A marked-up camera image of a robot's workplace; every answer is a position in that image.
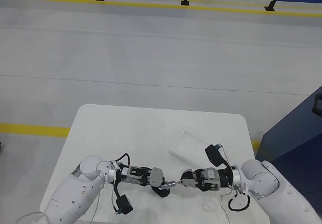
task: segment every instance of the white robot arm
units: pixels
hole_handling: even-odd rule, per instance
[[[115,176],[111,162],[87,156],[54,192],[37,224],[73,224],[89,209],[104,184]]]
[[[322,224],[310,203],[270,162],[247,160],[240,166],[230,166],[218,151],[221,147],[221,144],[210,145],[206,153],[211,163],[216,167],[224,164],[225,169],[207,168],[194,172],[186,170],[180,184],[199,188],[201,191],[235,189],[248,197],[248,204],[242,209],[233,209],[232,200],[229,201],[229,209],[235,212],[248,208],[251,195],[269,216],[271,223]]]
[[[160,197],[169,195],[169,189],[159,189],[165,183],[161,169],[124,165],[117,162],[121,158],[115,161],[103,161],[96,155],[84,158],[57,187],[36,224],[74,224],[90,208],[105,184],[113,185],[118,206],[118,209],[114,206],[115,214],[128,214],[133,210],[126,195],[121,196],[118,192],[117,186],[121,182],[150,185]]]

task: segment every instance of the white plastic casing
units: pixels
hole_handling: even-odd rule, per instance
[[[276,224],[322,224],[311,204],[270,163],[262,164],[279,180],[279,188],[273,194],[257,199],[259,205]]]

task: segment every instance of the white cable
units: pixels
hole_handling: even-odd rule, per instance
[[[99,198],[97,199],[97,204],[96,204],[95,212],[94,212],[94,215],[92,216],[92,219],[91,219],[90,224],[92,224],[92,222],[94,221],[94,218],[95,218],[95,215],[96,215],[96,212],[97,212],[97,208],[98,208],[98,206],[99,206],[99,202],[100,202],[100,193],[101,193],[101,192],[99,192]]]
[[[107,162],[109,164],[109,166],[111,166],[111,163],[109,161],[101,161],[99,162],[97,165],[96,165],[96,172],[98,172],[98,168],[99,168],[99,165],[103,162]],[[96,215],[96,212],[97,212],[97,208],[99,207],[99,203],[100,203],[100,193],[101,193],[101,190],[99,192],[99,196],[98,196],[98,199],[97,199],[97,204],[96,204],[96,208],[95,208],[95,211],[94,211],[94,215],[92,216],[92,219],[91,219],[91,222],[90,224],[92,224],[92,222],[94,221],[94,218],[95,218],[95,215]]]
[[[22,220],[23,218],[25,218],[25,217],[27,217],[27,216],[30,216],[30,215],[32,215],[32,214],[41,214],[41,216],[40,216],[37,220],[35,220],[35,222],[36,222],[36,221],[38,221],[39,219],[41,219],[41,218],[42,218],[42,216],[45,216],[46,221],[48,222],[48,224],[50,224],[49,217],[48,217],[47,215],[45,215],[43,212],[31,212],[31,213],[29,213],[29,214],[26,214],[26,215],[24,215],[24,216],[20,217],[18,220],[16,220],[15,224],[17,224],[17,223],[18,223],[20,220]]]
[[[228,157],[227,157],[227,154],[226,154],[226,151],[224,150],[223,145],[222,144],[219,144],[219,146],[222,148],[223,153],[224,153],[224,156],[226,157],[226,160],[227,160],[228,164],[230,165],[229,160],[228,160]],[[228,216],[226,210],[223,208],[222,200],[223,200],[223,197],[224,196],[230,195],[233,192],[233,190],[234,190],[234,187],[233,186],[234,186],[234,179],[232,180],[232,186],[231,186],[230,192],[228,194],[221,194],[220,195],[220,198],[221,198],[221,208],[223,209],[224,213],[226,214],[226,218],[227,218],[229,224],[230,224],[229,216]]]
[[[116,175],[114,175],[114,181],[112,183],[112,192],[111,192],[111,202],[112,206],[115,207],[114,205],[114,189],[115,189],[115,181],[116,181]]]

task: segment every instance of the white table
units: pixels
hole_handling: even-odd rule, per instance
[[[57,186],[90,154],[114,160],[128,152],[132,165],[159,167],[166,181],[179,180],[189,165],[169,154],[168,149],[184,128],[206,136],[214,143],[222,143],[231,164],[241,164],[254,158],[246,121],[241,115],[84,105],[77,112],[40,210],[44,211]],[[204,149],[200,149],[199,159],[205,167],[212,167]],[[121,183],[120,194],[127,195],[134,210],[128,215],[118,216],[111,206],[111,189],[106,185],[101,191],[94,221],[124,224],[228,223],[220,207],[219,195],[228,193],[229,189],[202,193],[196,188],[179,186],[172,188],[167,198],[160,198],[150,187]],[[267,215],[254,200],[248,210],[230,212],[228,199],[225,197],[222,204],[232,224],[269,223]],[[96,201],[81,220],[90,220],[95,206]]]

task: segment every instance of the yellow floor line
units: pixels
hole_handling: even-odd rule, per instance
[[[88,4],[106,4],[113,6],[132,6],[132,7],[152,7],[152,8],[177,8],[187,10],[202,10],[202,11],[217,11],[217,12],[236,12],[247,14],[262,14],[262,15],[278,15],[278,16],[300,16],[300,17],[321,17],[320,13],[306,12],[267,12],[265,10],[245,10],[237,8],[219,8],[208,6],[176,6],[170,4],[152,4],[152,3],[137,3],[137,2],[102,2],[97,0],[49,0],[53,2],[68,2],[68,3],[88,3]]]
[[[33,136],[67,137],[70,128],[26,124],[0,123],[0,133],[29,134]]]
[[[252,140],[251,145],[253,147],[254,154],[258,152],[259,146],[260,146],[260,141],[259,140]]]

